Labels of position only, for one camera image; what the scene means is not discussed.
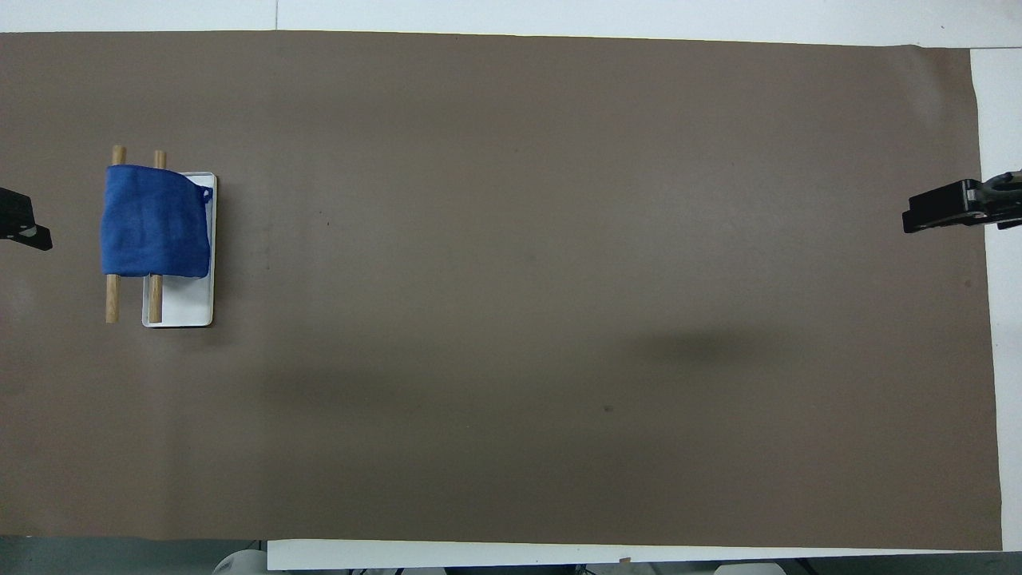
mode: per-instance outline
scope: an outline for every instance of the wooden dowel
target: wooden dowel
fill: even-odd
[[[118,165],[125,162],[128,150],[123,145],[113,146],[110,163]],[[121,316],[121,276],[115,273],[106,274],[106,323],[117,324]]]
[[[167,153],[157,149],[152,154],[152,166],[167,169]],[[157,273],[149,275],[149,324],[164,322],[164,276]]]
[[[121,297],[121,276],[115,273],[106,274],[106,323],[117,324],[121,316],[118,300]]]

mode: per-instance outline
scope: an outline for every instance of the white tray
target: white tray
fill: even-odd
[[[142,326],[146,328],[202,328],[213,324],[213,272],[217,254],[217,176],[211,172],[184,172],[198,185],[212,187],[205,204],[210,234],[210,274],[205,277],[164,276],[164,322],[149,324],[149,278],[142,278]]]

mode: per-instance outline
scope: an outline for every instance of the brown paper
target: brown paper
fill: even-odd
[[[964,50],[0,36],[0,532],[995,549]],[[215,325],[103,324],[112,144]]]

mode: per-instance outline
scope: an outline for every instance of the blue towel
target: blue towel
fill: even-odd
[[[210,273],[205,202],[211,197],[211,188],[177,172],[107,167],[99,229],[103,273],[204,277]]]

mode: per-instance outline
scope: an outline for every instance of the white table surface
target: white table surface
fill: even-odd
[[[1022,2],[0,0],[0,32],[276,29],[1013,48],[1022,46]],[[972,61],[985,179],[1022,167],[1022,98],[1018,96],[1022,93],[1022,49],[974,49]],[[986,253],[1003,542],[1005,550],[1022,550],[1022,227],[1006,231],[988,227]],[[270,541],[268,548],[269,567],[274,570],[595,564],[625,557],[636,562],[667,562],[934,553],[323,539]]]

